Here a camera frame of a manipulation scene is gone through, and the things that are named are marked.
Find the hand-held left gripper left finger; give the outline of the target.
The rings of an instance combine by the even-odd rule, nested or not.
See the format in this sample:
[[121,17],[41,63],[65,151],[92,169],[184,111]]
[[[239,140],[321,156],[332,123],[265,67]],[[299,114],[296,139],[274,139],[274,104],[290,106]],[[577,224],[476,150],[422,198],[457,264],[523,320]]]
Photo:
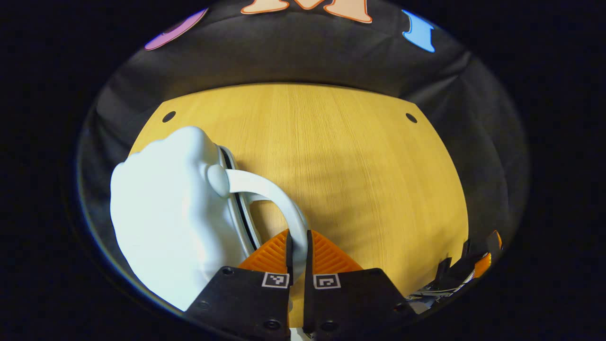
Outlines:
[[290,339],[293,248],[290,232],[285,230],[238,267],[221,267],[184,317],[236,340]]

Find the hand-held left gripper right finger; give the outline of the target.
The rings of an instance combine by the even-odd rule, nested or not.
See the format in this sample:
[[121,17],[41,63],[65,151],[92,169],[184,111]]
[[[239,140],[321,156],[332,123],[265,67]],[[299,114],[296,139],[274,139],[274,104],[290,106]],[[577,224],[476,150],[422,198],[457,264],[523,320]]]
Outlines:
[[308,251],[303,332],[314,340],[385,340],[418,319],[382,269],[363,269],[314,230]]

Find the light blue suitcase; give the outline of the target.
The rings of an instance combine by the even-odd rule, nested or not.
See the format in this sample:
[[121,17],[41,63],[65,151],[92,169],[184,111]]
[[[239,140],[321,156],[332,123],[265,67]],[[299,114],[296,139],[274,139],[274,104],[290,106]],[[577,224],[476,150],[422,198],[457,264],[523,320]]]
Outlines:
[[186,311],[223,266],[250,254],[231,199],[250,193],[282,212],[293,241],[293,280],[305,270],[308,226],[273,182],[221,164],[221,149],[199,127],[186,126],[118,164],[110,184],[117,244],[149,291]]

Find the black backdrop cloth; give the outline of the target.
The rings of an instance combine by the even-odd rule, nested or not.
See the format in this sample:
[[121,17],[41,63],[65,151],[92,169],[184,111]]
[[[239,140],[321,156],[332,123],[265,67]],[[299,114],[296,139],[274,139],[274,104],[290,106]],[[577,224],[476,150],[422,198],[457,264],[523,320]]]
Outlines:
[[153,110],[182,95],[253,83],[353,87],[415,103],[461,177],[470,238],[480,242],[497,230],[509,247],[527,204],[530,153],[517,104],[484,60],[439,26],[432,53],[407,40],[411,16],[389,0],[370,1],[372,24],[320,9],[245,15],[244,3],[215,2],[174,41],[139,49],[93,99],[74,173],[82,216],[114,278],[138,284],[110,222],[110,176]]

